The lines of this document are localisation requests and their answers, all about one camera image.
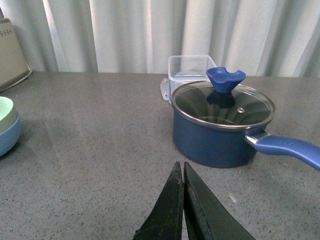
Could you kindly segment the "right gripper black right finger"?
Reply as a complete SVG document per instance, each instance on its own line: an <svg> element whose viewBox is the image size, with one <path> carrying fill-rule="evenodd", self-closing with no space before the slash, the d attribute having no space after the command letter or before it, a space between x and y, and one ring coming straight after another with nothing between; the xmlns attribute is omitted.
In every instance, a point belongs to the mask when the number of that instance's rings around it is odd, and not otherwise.
<svg viewBox="0 0 320 240"><path fill-rule="evenodd" d="M184 163L184 214L190 240L253 240L192 166Z"/></svg>

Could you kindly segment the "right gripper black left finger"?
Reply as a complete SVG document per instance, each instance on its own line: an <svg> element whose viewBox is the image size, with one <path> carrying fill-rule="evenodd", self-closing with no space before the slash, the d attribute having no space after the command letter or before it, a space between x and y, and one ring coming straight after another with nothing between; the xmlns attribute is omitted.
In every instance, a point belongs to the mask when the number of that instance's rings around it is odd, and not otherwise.
<svg viewBox="0 0 320 240"><path fill-rule="evenodd" d="M184 181L177 161L151 211L134 240L180 240L184 209Z"/></svg>

